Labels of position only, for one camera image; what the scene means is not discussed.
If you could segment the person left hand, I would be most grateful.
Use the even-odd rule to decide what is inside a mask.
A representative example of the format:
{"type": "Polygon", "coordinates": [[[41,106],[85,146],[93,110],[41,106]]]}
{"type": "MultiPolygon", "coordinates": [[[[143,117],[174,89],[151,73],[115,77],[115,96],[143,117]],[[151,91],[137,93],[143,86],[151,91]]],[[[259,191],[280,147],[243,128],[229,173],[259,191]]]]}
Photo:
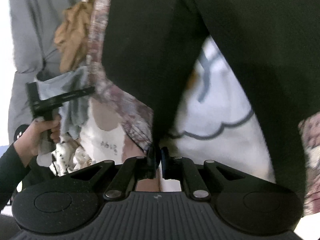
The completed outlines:
{"type": "Polygon", "coordinates": [[[39,166],[49,167],[52,162],[50,153],[42,148],[42,137],[47,131],[51,131],[50,138],[56,144],[60,141],[60,121],[61,116],[58,114],[52,121],[34,120],[25,132],[14,142],[14,149],[17,152],[24,167],[27,167],[33,157],[36,158],[39,166]]]}

